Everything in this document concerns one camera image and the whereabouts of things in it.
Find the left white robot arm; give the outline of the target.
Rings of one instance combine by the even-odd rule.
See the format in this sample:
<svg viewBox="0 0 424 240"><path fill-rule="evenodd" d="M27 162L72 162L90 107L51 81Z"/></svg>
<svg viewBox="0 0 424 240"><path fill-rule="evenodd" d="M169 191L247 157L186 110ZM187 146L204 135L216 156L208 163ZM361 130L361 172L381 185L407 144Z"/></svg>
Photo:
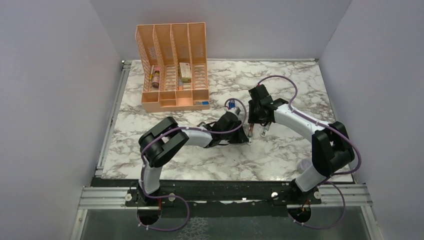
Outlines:
<svg viewBox="0 0 424 240"><path fill-rule="evenodd" d="M143 134L138 144L142 153L143 167L139 179L138 199L144 205L157 200L162 167L184 146L213 148L248 142L238 106L230 108L217 121L197 127L180 125L169 116Z"/></svg>

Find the pink eraser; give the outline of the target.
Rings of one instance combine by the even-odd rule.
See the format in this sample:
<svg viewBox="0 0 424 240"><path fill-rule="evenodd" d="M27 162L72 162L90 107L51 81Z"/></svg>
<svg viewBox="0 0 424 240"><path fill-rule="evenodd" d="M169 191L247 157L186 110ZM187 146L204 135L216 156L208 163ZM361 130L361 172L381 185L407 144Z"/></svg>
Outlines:
<svg viewBox="0 0 424 240"><path fill-rule="evenodd" d="M248 144L249 145L252 145L253 144L254 126L255 126L254 123L250 123L249 124L248 134L247 134Z"/></svg>

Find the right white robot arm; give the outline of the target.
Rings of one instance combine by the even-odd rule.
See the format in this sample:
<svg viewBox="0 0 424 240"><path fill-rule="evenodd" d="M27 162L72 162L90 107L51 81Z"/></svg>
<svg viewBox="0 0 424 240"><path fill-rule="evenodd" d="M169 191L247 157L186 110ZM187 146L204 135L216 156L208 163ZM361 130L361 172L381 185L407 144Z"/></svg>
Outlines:
<svg viewBox="0 0 424 240"><path fill-rule="evenodd" d="M348 143L346 127L339 121L329 123L313 118L282 98L273 99L263 84L248 91L248 122L280 124L295 131L311 144L311 165L289 184L289 199L300 204L309 191L351 163L353 147Z"/></svg>

